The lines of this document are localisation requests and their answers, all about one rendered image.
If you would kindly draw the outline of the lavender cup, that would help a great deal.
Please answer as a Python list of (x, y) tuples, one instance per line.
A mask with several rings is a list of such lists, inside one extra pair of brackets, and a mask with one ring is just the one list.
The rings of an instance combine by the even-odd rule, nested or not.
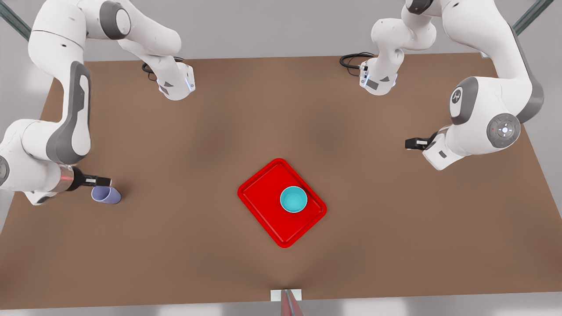
[(121, 201), (121, 194), (114, 187), (96, 186), (93, 187), (91, 197), (96, 202), (105, 204), (117, 204)]

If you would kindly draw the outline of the teal bowl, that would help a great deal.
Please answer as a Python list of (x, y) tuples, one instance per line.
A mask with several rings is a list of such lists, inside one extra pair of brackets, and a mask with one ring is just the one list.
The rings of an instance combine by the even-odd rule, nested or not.
[(308, 202), (305, 190), (298, 186), (285, 188), (280, 195), (280, 204), (284, 210), (290, 213), (301, 212)]

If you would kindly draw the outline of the red tray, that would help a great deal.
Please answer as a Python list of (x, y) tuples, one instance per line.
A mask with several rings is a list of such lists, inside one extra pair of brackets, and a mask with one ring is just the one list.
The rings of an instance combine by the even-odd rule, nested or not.
[[(307, 206), (298, 213), (284, 210), (281, 192), (289, 186), (305, 190)], [(238, 196), (277, 246), (291, 247), (327, 213), (327, 206), (282, 158), (276, 158), (238, 189)]]

